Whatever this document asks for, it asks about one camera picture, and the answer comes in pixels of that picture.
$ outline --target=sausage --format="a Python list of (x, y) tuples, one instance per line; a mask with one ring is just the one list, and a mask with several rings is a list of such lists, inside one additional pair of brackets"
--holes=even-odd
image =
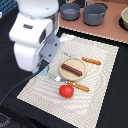
[(82, 76), (82, 72), (81, 71), (79, 71), (79, 70), (77, 70), (75, 68), (72, 68), (72, 67), (70, 67), (70, 66), (68, 66), (66, 64), (62, 64), (61, 68), (64, 68), (64, 69), (66, 69), (66, 70), (68, 70), (68, 71), (70, 71), (70, 72), (72, 72), (72, 73), (74, 73), (74, 74), (76, 74), (78, 76)]

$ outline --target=red tomato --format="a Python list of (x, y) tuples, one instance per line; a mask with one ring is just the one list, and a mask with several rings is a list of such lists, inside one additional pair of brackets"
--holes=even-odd
[(61, 96), (65, 98), (71, 98), (73, 95), (74, 88), (70, 85), (62, 85), (59, 89)]

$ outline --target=table surface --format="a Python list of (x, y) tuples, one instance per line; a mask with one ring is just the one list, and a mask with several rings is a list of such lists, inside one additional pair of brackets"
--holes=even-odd
[[(13, 54), (14, 43), (8, 37), (17, 13), (18, 10), (14, 9), (0, 20), (0, 100), (12, 86), (31, 75), (30, 72), (18, 68)], [(63, 28), (59, 29), (57, 36), (60, 37), (63, 33), (119, 47), (96, 128), (128, 128), (128, 44)], [(75, 128), (71, 124), (17, 99), (16, 97), (25, 85), (26, 83), (15, 89), (3, 105), (13, 112), (37, 120), (49, 128)]]

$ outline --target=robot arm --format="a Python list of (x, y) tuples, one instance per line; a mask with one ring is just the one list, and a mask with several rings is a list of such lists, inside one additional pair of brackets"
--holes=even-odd
[(58, 0), (16, 0), (19, 13), (9, 33), (18, 66), (33, 71), (43, 58), (51, 62), (60, 46)]

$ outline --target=cooking pot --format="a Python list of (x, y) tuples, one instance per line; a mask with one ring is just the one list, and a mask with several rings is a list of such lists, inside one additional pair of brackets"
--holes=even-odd
[(80, 16), (80, 6), (75, 3), (68, 3), (63, 4), (60, 7), (61, 17), (65, 20), (72, 21), (76, 20)]
[(100, 4), (93, 4), (91, 1), (90, 5), (87, 5), (85, 1), (85, 7), (83, 12), (83, 21), (87, 25), (97, 26), (103, 23), (106, 14), (106, 8)]
[(122, 13), (121, 17), (123, 19), (123, 24), (126, 30), (128, 30), (128, 8), (125, 8)]

